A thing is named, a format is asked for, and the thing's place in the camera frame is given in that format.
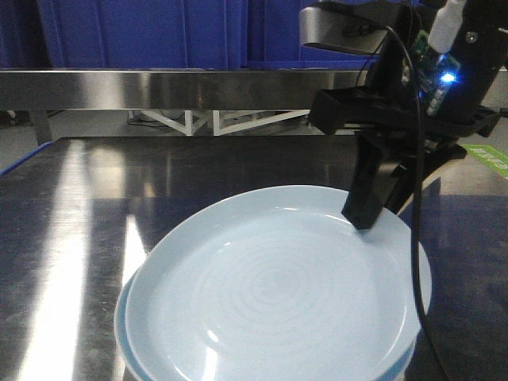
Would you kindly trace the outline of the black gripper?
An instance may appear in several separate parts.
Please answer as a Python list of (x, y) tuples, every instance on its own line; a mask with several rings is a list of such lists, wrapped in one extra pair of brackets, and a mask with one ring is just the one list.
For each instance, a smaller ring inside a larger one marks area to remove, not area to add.
[[(501, 117), (481, 105), (501, 67), (501, 28), (495, 24), (464, 24), (448, 52), (461, 64), (438, 113), (425, 113), (411, 47), (419, 31), (409, 26), (387, 31), (371, 53), (378, 59), (364, 85), (316, 93), (309, 121), (326, 135), (347, 124), (370, 125), (384, 134), (425, 129), (433, 148), (473, 134), (487, 137)], [(458, 144), (425, 155), (423, 183), (440, 169), (463, 160)], [(415, 158), (403, 158), (394, 146), (370, 133), (356, 134), (356, 166), (342, 214), (357, 230), (371, 229), (383, 210), (398, 214), (412, 202)]]

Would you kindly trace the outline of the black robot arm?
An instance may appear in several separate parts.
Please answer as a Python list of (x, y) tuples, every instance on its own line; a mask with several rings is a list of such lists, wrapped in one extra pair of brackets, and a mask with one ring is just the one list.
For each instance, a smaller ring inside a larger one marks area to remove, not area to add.
[(488, 136), (501, 115), (482, 102), (507, 65), (504, 1), (320, 1), (301, 10), (303, 45), (366, 56), (365, 79), (320, 90), (310, 122), (356, 134), (356, 168), (342, 213), (370, 229), (399, 211), (414, 184), (466, 156), (462, 137)]

